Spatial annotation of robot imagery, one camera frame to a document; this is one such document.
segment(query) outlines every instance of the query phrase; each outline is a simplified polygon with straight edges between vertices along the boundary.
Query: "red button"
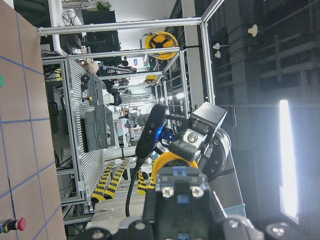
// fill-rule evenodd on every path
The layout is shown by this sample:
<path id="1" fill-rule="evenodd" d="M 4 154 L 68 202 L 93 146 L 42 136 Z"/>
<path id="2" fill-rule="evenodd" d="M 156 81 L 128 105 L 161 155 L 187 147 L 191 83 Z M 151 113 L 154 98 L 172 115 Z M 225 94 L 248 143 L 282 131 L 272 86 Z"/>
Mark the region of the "red button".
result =
<path id="1" fill-rule="evenodd" d="M 24 217 L 22 217 L 22 218 L 18 221 L 18 229 L 19 229 L 20 231 L 23 231 L 23 230 L 25 230 L 26 226 L 27 226 L 27 220 L 26 220 Z"/>

